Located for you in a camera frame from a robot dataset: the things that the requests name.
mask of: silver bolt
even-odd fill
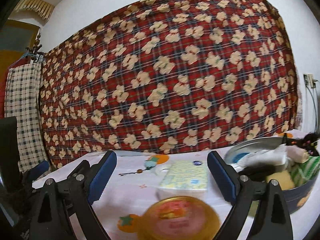
[[[243,181],[243,182],[246,182],[246,181],[248,181],[248,177],[246,176],[246,175],[241,175],[240,176],[240,179]]]
[[[47,185],[50,185],[50,184],[53,183],[53,179],[47,179],[47,180],[45,181],[45,183],[46,183]]]
[[[273,186],[277,186],[277,185],[279,184],[279,182],[278,182],[276,179],[272,179],[272,180],[271,180],[271,184],[272,184]]]
[[[79,175],[76,176],[76,180],[81,181],[83,179],[84,179],[84,175],[83,174],[79,174]]]

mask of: round lid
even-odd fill
[[[152,205],[141,217],[139,240],[212,240],[219,217],[203,201],[177,196]]]

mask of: tissue box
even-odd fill
[[[158,187],[160,199],[173,196],[205,198],[208,184],[207,164],[201,161],[177,161]]]

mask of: wooden door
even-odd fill
[[[38,31],[36,25],[7,20],[0,30],[0,80],[7,67],[26,52],[26,46],[33,46]]]

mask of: green striped cloth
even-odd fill
[[[291,168],[290,176],[296,187],[300,187],[318,174],[320,156],[310,156],[305,163],[296,163]]]

